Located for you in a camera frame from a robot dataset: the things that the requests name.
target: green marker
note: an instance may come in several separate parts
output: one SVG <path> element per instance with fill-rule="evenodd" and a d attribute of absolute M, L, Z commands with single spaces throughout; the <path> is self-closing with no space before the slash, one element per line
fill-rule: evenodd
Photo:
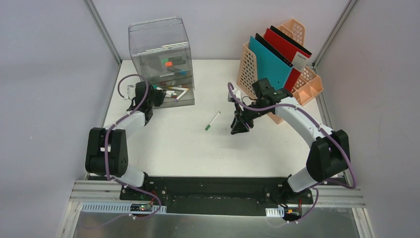
<path fill-rule="evenodd" d="M 180 60 L 182 60 L 182 56 L 173 56 L 166 59 L 162 59 L 162 63 L 166 63 L 169 61 L 180 61 Z"/>
<path fill-rule="evenodd" d="M 213 118 L 213 120 L 211 120 L 210 121 L 210 123 L 207 125 L 207 127 L 206 127 L 206 130 L 208 130 L 209 128 L 210 128 L 210 126 L 211 126 L 211 124 L 213 123 L 213 121 L 214 120 L 216 120 L 216 118 L 218 117 L 220 115 L 220 112 L 218 112 L 215 116 L 214 116 L 214 118 Z"/>

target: clear plastic container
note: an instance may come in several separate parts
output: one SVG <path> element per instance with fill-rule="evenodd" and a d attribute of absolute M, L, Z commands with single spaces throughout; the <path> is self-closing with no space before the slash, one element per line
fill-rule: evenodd
<path fill-rule="evenodd" d="M 166 88 L 189 86 L 176 101 L 165 98 L 162 108 L 194 104 L 194 78 L 187 32 L 180 17 L 133 23 L 128 28 L 131 60 L 151 84 Z"/>

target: red folder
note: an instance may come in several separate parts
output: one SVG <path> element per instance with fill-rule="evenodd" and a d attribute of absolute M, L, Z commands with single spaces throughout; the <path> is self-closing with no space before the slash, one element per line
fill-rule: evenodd
<path fill-rule="evenodd" d="M 294 65 L 284 85 L 285 89 L 292 91 L 312 53 L 274 26 L 267 28 L 264 39 Z"/>

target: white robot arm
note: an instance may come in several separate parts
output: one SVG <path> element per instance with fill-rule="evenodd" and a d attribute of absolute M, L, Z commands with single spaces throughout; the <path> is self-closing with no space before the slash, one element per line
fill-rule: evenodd
<path fill-rule="evenodd" d="M 154 89 L 149 85 L 146 98 L 139 106 L 145 94 L 146 83 L 137 83 L 135 97 L 127 110 L 127 118 L 111 129 L 107 146 L 109 174 L 118 178 L 119 181 L 135 187 L 143 186 L 146 173 L 137 170 L 128 163 L 127 139 L 150 121 L 153 116 L 153 106 L 158 107 L 163 103 L 166 90 Z M 95 127 L 89 132 L 85 161 L 85 168 L 89 173 L 106 175 L 105 135 L 111 126 Z"/>
<path fill-rule="evenodd" d="M 280 200 L 287 201 L 307 188 L 325 181 L 347 169 L 347 163 L 339 149 L 326 135 L 333 138 L 350 157 L 348 136 L 343 130 L 334 131 L 311 117 L 285 89 L 275 90 L 265 79 L 252 84 L 257 96 L 250 105 L 244 105 L 234 95 L 229 85 L 228 101 L 235 103 L 235 119 L 231 134 L 248 132 L 254 127 L 254 119 L 267 113 L 274 113 L 288 122 L 306 141 L 310 153 L 306 166 L 290 176 L 282 185 Z"/>

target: white wall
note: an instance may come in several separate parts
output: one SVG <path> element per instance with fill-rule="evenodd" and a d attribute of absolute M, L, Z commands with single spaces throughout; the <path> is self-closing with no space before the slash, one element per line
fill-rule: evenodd
<path fill-rule="evenodd" d="M 376 237 L 419 237 L 420 1 L 361 0 L 321 62 Z"/>
<path fill-rule="evenodd" d="M 94 0 L 124 60 L 130 59 L 128 26 L 180 16 L 194 59 L 239 59 L 242 45 L 256 32 L 290 18 L 306 29 L 305 47 L 315 59 L 348 0 Z"/>
<path fill-rule="evenodd" d="M 0 237 L 55 237 L 117 65 L 83 1 L 0 3 Z"/>

